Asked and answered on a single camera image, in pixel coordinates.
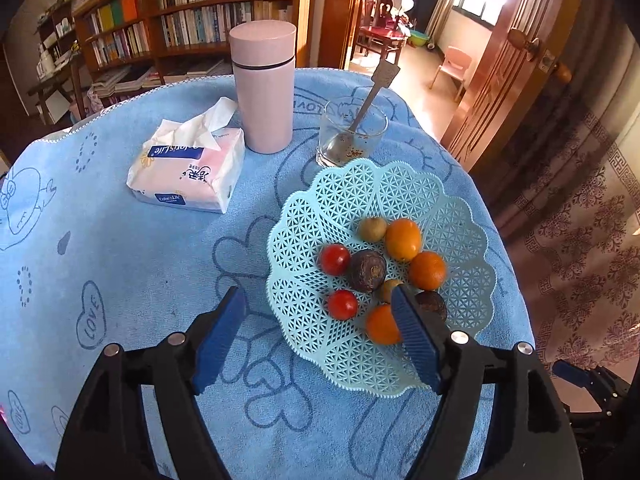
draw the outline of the light blue plastic basket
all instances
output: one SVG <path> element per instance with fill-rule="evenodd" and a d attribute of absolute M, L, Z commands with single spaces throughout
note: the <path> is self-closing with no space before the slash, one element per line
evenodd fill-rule
<path fill-rule="evenodd" d="M 475 336 L 492 320 L 495 271 L 484 260 L 486 234 L 473 222 L 468 204 L 444 193 L 440 179 L 417 173 L 404 162 L 384 168 L 360 158 L 343 168 L 327 168 L 306 191 L 292 193 L 268 241 L 271 273 L 267 297 L 291 348 L 316 363 L 335 384 L 383 397 L 425 387 L 402 345 L 379 346 L 364 330 L 367 312 L 380 302 L 355 292 L 360 309 L 348 321 L 332 319 L 328 294 L 349 288 L 344 278 L 318 268 L 318 253 L 329 243 L 355 252 L 376 249 L 356 236 L 361 218 L 411 218 L 420 226 L 425 250 L 436 251 L 449 267 L 439 289 L 447 303 L 447 324 Z M 385 257 L 389 278 L 406 280 L 406 265 Z"/>

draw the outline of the blue tablecloth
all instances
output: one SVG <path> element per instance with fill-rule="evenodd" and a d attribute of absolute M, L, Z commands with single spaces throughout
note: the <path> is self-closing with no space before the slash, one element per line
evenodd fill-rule
<path fill-rule="evenodd" d="M 231 76 L 161 87 L 25 150 L 0 195 L 0 404 L 34 462 L 54 465 L 66 417 L 105 344 L 155 345 L 237 285 L 250 313 L 220 380 L 198 397 L 231 475 L 404 477 L 438 398 L 412 390 L 381 399 L 337 388 L 289 349 L 265 294 L 268 233 L 287 196 L 319 171 L 324 102 L 363 96 L 371 84 L 350 72 L 297 71 L 293 142 L 276 155 L 246 152 L 225 215 L 138 202 L 125 179 L 162 118 L 185 121 L 220 96 L 235 98 Z M 498 282 L 494 320 L 478 340 L 502 348 L 533 342 L 513 269 L 471 179 L 395 93 L 382 91 L 375 102 L 390 124 L 373 160 L 401 159 L 437 174 L 487 232 L 486 259 Z M 231 125 L 240 125 L 238 115 Z M 143 394 L 156 462 L 176 478 L 152 393 Z M 488 387 L 463 476 L 478 466 L 491 399 Z"/>

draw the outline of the glass cup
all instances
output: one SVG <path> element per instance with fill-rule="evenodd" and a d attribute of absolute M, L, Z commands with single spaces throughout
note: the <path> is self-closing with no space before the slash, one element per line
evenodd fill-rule
<path fill-rule="evenodd" d="M 351 130 L 363 103 L 357 97 L 338 97 L 324 106 L 316 151 L 316 162 L 323 168 L 368 157 L 378 146 L 389 120 L 376 105 L 371 105 L 355 131 Z"/>

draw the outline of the tissue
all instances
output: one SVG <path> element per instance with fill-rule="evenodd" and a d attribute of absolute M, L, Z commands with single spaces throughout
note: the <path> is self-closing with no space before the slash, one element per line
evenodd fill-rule
<path fill-rule="evenodd" d="M 127 175 L 142 202 L 225 213 L 244 161 L 244 133 L 226 128 L 238 106 L 221 97 L 185 123 L 162 120 Z"/>

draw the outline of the pink thermos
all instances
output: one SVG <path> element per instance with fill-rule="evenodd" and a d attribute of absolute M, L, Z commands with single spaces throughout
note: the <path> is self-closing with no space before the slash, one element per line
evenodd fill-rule
<path fill-rule="evenodd" d="M 276 153 L 293 136 L 296 27 L 258 20 L 229 32 L 244 142 L 258 153 Z"/>

